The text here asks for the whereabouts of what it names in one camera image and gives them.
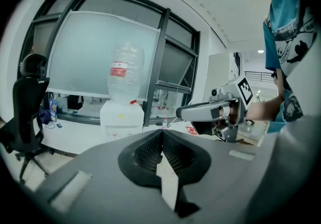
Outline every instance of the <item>black metal frame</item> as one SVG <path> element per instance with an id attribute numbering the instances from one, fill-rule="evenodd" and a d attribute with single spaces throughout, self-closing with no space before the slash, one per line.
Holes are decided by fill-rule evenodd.
<path id="1" fill-rule="evenodd" d="M 239 53 L 234 53 L 234 60 L 235 60 L 236 66 L 239 70 L 239 76 L 240 76 L 240 74 L 241 74 L 241 59 L 240 59 Z"/>
<path id="2" fill-rule="evenodd" d="M 58 34 L 58 31 L 68 15 L 68 13 L 72 11 L 78 10 L 81 5 L 86 1 L 86 0 L 71 0 L 68 5 L 66 6 L 65 10 L 62 13 L 57 13 L 57 14 L 50 14 L 46 15 L 50 7 L 55 3 L 56 0 L 45 0 L 45 2 L 42 4 L 40 9 L 38 10 L 33 22 L 31 23 L 27 35 L 25 37 L 24 43 L 23 43 L 23 48 L 22 52 L 20 54 L 20 60 L 19 63 L 21 63 L 24 59 L 24 57 L 27 56 L 29 52 L 26 52 L 26 45 L 27 45 L 27 40 L 32 34 L 32 32 L 35 29 L 36 25 L 42 24 L 42 23 L 52 23 L 56 22 L 55 27 L 49 37 L 47 46 L 46 46 L 46 51 L 45 55 L 49 57 L 52 47 L 55 41 L 55 38 Z M 128 1 L 134 4 L 138 4 L 140 6 L 144 6 L 152 11 L 158 12 L 162 15 L 161 20 L 159 22 L 158 28 L 160 29 L 160 35 L 158 39 L 158 44 L 156 48 L 156 53 L 155 53 L 155 58 L 153 62 L 153 67 L 152 67 L 152 72 L 151 72 L 151 77 L 150 77 L 150 82 L 149 82 L 149 88 L 148 88 L 148 93 L 147 93 L 147 101 L 144 102 L 143 104 L 143 111 L 144 111 L 144 126 L 147 127 L 151 124 L 158 124 L 159 122 L 162 122 L 162 119 L 150 119 L 150 114 L 151 114 L 151 107 L 152 107 L 152 101 L 153 101 L 153 95 L 155 89 L 163 89 L 166 91 L 174 91 L 174 92 L 179 92 L 183 93 L 183 104 L 186 105 L 190 102 L 193 91 L 194 91 L 194 85 L 195 85 L 195 78 L 196 78 L 196 71 L 197 71 L 197 66 L 198 66 L 198 53 L 199 53 L 199 39 L 200 39 L 200 32 L 197 32 L 193 27 L 191 27 L 188 23 L 186 23 L 184 20 L 182 20 L 180 17 L 177 15 L 173 14 L 170 9 L 163 8 L 151 1 L 148 0 L 124 0 Z M 187 29 L 192 33 L 192 44 L 191 48 L 188 46 L 184 45 L 183 43 L 177 41 L 175 38 L 166 35 L 166 30 L 168 26 L 169 20 L 175 21 L 177 24 L 182 26 L 183 28 Z M 189 54 L 194 58 L 194 73 L 193 73 L 193 81 L 192 81 L 192 86 L 191 87 L 184 87 L 180 85 L 175 85 L 175 84 L 170 84 L 166 82 L 159 81 L 159 72 L 161 70 L 161 65 L 162 65 L 162 59 L 163 59 L 163 53 L 164 53 L 164 48 L 165 48 L 165 43 L 171 43 L 174 46 L 180 48 L 183 52 Z M 50 98 L 50 92 L 47 92 L 45 97 L 44 97 L 44 107 L 49 108 L 48 101 Z M 100 120 L 96 118 L 91 118 L 91 117 L 84 117 L 84 116 L 79 116 L 79 115 L 70 115 L 70 114 L 58 114 L 58 118 L 61 120 L 68 120 L 68 121 L 74 121 L 78 123 L 83 123 L 83 124 L 91 124 L 91 125 L 100 125 Z"/>

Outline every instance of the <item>blue t-shirt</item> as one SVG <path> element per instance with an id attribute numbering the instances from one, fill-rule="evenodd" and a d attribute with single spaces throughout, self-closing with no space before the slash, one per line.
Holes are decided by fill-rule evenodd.
<path id="1" fill-rule="evenodd" d="M 282 70 L 284 98 L 280 112 L 270 122 L 268 133 L 278 132 L 287 123 L 303 116 L 301 107 L 286 78 L 299 64 L 316 38 L 316 25 L 310 8 L 300 0 L 272 0 L 263 23 L 265 68 Z"/>

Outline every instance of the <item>white water cooler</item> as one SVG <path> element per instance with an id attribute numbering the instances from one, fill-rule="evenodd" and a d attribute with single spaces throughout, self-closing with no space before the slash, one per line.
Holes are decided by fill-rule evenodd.
<path id="1" fill-rule="evenodd" d="M 101 133 L 107 142 L 142 132 L 144 112 L 138 103 L 107 101 L 100 110 Z"/>

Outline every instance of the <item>silver metal arm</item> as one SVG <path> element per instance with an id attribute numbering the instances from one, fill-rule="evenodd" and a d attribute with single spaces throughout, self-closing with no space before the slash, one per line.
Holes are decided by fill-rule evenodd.
<path id="1" fill-rule="evenodd" d="M 235 143 L 238 125 L 245 121 L 252 97 L 247 79 L 241 76 L 213 89 L 209 102 L 178 108 L 176 115 L 184 121 L 191 121 L 199 134 L 216 135 L 224 142 Z M 233 118 L 230 116 L 231 106 L 237 112 Z"/>

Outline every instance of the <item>window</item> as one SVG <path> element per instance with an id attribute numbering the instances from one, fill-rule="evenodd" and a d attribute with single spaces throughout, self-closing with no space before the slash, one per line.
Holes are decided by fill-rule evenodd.
<path id="1" fill-rule="evenodd" d="M 46 46 L 56 22 L 37 24 L 34 32 L 34 53 L 45 55 Z"/>
<path id="2" fill-rule="evenodd" d="M 159 80 L 176 85 L 182 85 L 184 81 L 184 84 L 189 84 L 188 87 L 191 87 L 193 76 L 186 74 L 193 60 L 193 57 L 189 53 L 166 42 Z"/>
<path id="3" fill-rule="evenodd" d="M 100 125 L 111 56 L 119 42 L 134 42 L 145 53 L 138 103 L 148 126 L 174 120 L 176 109 L 190 102 L 198 41 L 189 24 L 147 0 L 46 0 L 29 27 L 20 62 L 30 53 L 45 55 L 50 83 L 43 105 L 49 108 L 53 94 L 59 119 Z"/>
<path id="4" fill-rule="evenodd" d="M 100 97 L 53 93 L 57 101 L 57 113 L 88 118 L 100 118 L 100 110 L 108 100 Z"/>
<path id="5" fill-rule="evenodd" d="M 47 15 L 62 13 L 70 2 L 71 0 L 56 0 L 48 10 Z"/>
<path id="6" fill-rule="evenodd" d="M 158 30 L 115 16 L 71 12 L 48 63 L 48 91 L 108 98 L 111 58 L 119 42 L 133 42 L 145 54 L 139 99 L 146 100 Z"/>
<path id="7" fill-rule="evenodd" d="M 169 19 L 169 23 L 166 30 L 166 35 L 175 38 L 177 41 L 186 45 L 187 47 L 192 47 L 193 34 L 188 29 L 184 28 L 181 24 L 177 23 L 173 19 Z"/>
<path id="8" fill-rule="evenodd" d="M 162 17 L 159 12 L 126 0 L 86 0 L 79 10 L 113 14 L 156 29 Z"/>
<path id="9" fill-rule="evenodd" d="M 175 119 L 176 109 L 183 105 L 184 94 L 156 89 L 153 96 L 150 119 L 154 122 L 164 118 Z"/>

